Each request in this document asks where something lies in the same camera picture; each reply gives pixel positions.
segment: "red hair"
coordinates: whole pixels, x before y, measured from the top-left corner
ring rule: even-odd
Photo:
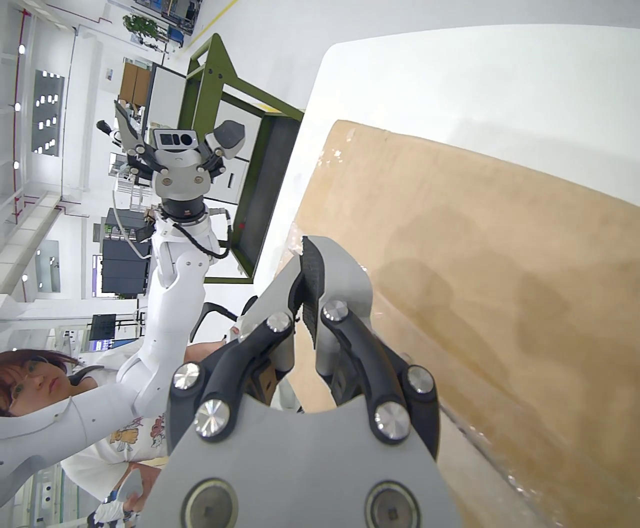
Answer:
[[[0,374],[21,369],[28,361],[32,361],[35,358],[46,359],[49,363],[61,369],[65,374],[67,373],[67,365],[77,366],[80,364],[77,359],[67,356],[62,352],[56,352],[55,350],[23,348],[0,353]],[[9,406],[11,406],[12,403],[11,391],[11,385],[0,379],[0,397],[7,401]],[[7,409],[0,408],[0,417],[1,416],[11,416],[8,407]]]

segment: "red pipe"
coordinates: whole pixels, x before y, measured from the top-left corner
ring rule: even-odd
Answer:
[[[27,202],[25,200],[25,205],[29,204],[29,205],[35,205],[36,202]],[[65,212],[65,216],[77,216],[79,218],[89,218],[88,214],[74,214],[72,212],[67,212],[67,208],[64,205],[56,205],[56,207],[54,207],[54,209],[57,209],[59,211],[64,211]]]
[[[19,38],[19,41],[18,41],[18,46],[19,47],[20,47],[20,44],[22,44],[22,35],[24,33],[24,19],[27,16],[30,17],[31,13],[29,13],[26,9],[23,9],[22,10],[22,22],[20,24],[20,38]],[[13,103],[14,104],[18,102],[18,73],[19,73],[19,71],[20,71],[20,54],[18,53],[18,58],[16,59],[16,62],[15,62],[15,89],[13,91]],[[17,126],[17,124],[16,124],[16,121],[17,121],[16,120],[16,113],[17,112],[15,112],[15,111],[13,112],[13,160],[14,161],[16,160],[16,157],[15,157],[15,147],[16,147],[16,144],[15,144],[15,130],[16,130],[16,126]],[[16,183],[15,183],[15,168],[14,168],[13,169],[13,192],[16,192],[17,189],[18,189],[18,187],[16,186]],[[16,224],[18,224],[18,214],[19,213],[16,213],[16,211],[17,211],[17,207],[16,207],[15,202],[14,202],[13,203],[13,213],[15,215],[15,222],[16,222]]]
[[[28,196],[28,195],[24,195],[25,198],[33,198],[34,200],[39,200],[40,197],[39,196]],[[75,204],[75,205],[82,205],[82,202],[69,202],[68,200],[60,200],[60,202],[62,202],[63,204]]]
[[[62,7],[52,6],[51,4],[47,4],[47,6],[54,9],[58,9],[60,11],[64,11],[65,13],[69,13],[70,15],[75,15],[76,17],[80,17],[81,19],[90,20],[91,22],[94,22],[96,24],[100,24],[101,20],[104,20],[105,22],[109,22],[110,24],[113,24],[113,22],[111,22],[109,19],[104,19],[102,17],[98,17],[98,20],[93,20],[93,19],[90,19],[89,17],[85,17],[84,15],[78,15],[78,13],[74,13],[73,11],[63,9]]]

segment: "potted plant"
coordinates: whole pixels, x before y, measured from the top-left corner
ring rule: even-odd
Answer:
[[[138,35],[140,38],[149,37],[167,41],[167,37],[164,31],[161,30],[158,25],[146,17],[139,17],[137,15],[126,15],[122,17],[122,25],[134,35]]]

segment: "white t-shirt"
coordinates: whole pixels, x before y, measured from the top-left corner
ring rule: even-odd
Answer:
[[[98,387],[116,383],[117,369],[141,345],[142,339],[138,339],[106,351],[95,364],[105,364],[109,368],[90,371],[85,378],[93,378]],[[167,456],[164,414],[149,418],[138,417],[60,464],[75,484],[96,499],[104,500],[124,475],[129,462],[144,462],[161,456]]]

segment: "metal screw cap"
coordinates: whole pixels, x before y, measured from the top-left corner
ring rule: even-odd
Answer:
[[[433,390],[433,377],[420,365],[411,365],[406,373],[409,385],[418,394],[428,394]]]
[[[211,479],[197,486],[187,499],[184,521],[187,528],[231,528],[238,515],[237,496],[230,484]]]
[[[365,505],[367,528],[417,528],[420,510],[413,495],[395,482],[375,486]]]
[[[248,324],[246,326],[243,325],[243,327],[240,329],[240,335],[238,336],[238,343],[242,343],[242,341],[249,337],[251,332],[255,330],[255,327],[255,324]]]
[[[267,319],[267,326],[275,333],[284,332],[289,325],[291,325],[291,320],[284,312],[271,314]]]
[[[187,390],[195,385],[199,375],[200,367],[196,363],[185,363],[175,371],[173,386],[180,390]]]
[[[219,399],[210,399],[198,407],[193,424],[202,438],[211,438],[229,423],[229,405]]]
[[[322,313],[329,321],[341,321],[349,315],[349,308],[344,301],[329,301],[322,308]]]
[[[389,440],[404,440],[411,431],[409,413],[395,401],[387,401],[378,405],[374,420],[378,431]]]

